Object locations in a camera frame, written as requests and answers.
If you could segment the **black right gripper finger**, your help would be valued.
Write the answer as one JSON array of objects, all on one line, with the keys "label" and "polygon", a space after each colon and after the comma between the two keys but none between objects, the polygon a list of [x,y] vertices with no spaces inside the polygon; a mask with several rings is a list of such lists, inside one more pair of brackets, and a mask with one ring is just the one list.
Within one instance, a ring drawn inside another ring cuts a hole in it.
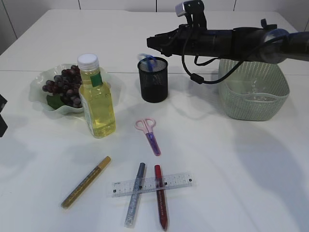
[{"label": "black right gripper finger", "polygon": [[167,41],[167,36],[165,34],[156,34],[147,38],[147,47],[161,52],[163,45]]}]

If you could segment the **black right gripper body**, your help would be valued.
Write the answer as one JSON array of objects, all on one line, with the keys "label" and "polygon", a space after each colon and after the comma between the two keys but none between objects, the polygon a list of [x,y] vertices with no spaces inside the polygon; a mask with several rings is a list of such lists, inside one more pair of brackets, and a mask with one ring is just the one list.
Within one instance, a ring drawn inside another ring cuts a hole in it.
[{"label": "black right gripper body", "polygon": [[190,28],[185,24],[181,24],[175,30],[158,34],[158,51],[168,57],[172,55],[180,56],[183,53],[183,47],[187,37],[190,35],[191,29],[193,33],[186,44],[184,54],[211,57],[212,51],[206,43],[207,39],[212,38],[208,34],[210,30],[204,27]]}]

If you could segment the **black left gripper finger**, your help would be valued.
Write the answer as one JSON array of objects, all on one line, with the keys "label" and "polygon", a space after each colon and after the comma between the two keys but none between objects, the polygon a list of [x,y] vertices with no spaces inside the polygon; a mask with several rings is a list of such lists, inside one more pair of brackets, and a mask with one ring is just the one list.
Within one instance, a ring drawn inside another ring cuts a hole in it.
[{"label": "black left gripper finger", "polygon": [[0,116],[0,137],[3,137],[7,128],[8,128],[8,126],[7,126],[6,122],[4,121],[2,116]]},{"label": "black left gripper finger", "polygon": [[6,103],[7,103],[7,100],[2,95],[0,95],[0,112],[2,112],[2,110],[5,107]]}]

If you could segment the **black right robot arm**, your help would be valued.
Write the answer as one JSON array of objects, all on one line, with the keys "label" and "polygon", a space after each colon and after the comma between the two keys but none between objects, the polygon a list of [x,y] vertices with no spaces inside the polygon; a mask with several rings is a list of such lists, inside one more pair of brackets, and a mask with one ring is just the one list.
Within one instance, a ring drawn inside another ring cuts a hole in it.
[{"label": "black right robot arm", "polygon": [[211,30],[182,24],[173,31],[147,38],[147,46],[162,55],[189,55],[278,64],[287,58],[308,61],[308,32],[289,33],[274,24],[261,28]]}]

